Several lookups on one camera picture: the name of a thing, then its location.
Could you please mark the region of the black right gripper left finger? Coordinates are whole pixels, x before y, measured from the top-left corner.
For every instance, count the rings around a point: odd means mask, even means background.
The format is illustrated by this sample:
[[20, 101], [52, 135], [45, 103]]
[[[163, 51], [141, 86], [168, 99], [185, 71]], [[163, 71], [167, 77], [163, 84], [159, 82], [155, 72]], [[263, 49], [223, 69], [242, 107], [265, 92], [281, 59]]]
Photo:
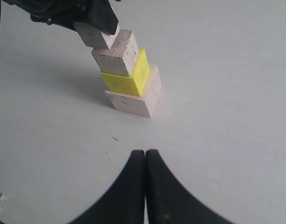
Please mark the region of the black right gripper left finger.
[[133, 150], [110, 188], [72, 224], [143, 224], [145, 154]]

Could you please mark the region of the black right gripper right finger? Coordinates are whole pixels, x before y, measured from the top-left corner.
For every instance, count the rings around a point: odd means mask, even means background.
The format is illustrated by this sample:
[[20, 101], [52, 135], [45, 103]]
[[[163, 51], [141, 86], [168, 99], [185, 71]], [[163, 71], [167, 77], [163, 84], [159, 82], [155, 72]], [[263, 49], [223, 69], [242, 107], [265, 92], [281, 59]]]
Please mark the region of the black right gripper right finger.
[[230, 224], [196, 197], [173, 175], [160, 153], [146, 152], [145, 195], [150, 224]]

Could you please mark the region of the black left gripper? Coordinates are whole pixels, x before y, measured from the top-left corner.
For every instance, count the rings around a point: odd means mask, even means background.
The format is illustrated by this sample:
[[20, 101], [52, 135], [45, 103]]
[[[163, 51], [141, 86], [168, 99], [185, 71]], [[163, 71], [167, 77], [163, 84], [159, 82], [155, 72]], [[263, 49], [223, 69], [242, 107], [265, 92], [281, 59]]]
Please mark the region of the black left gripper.
[[75, 30], [73, 23], [86, 17], [86, 23], [101, 32], [114, 35], [118, 26], [108, 0], [6, 0], [30, 15], [33, 22], [58, 25]]

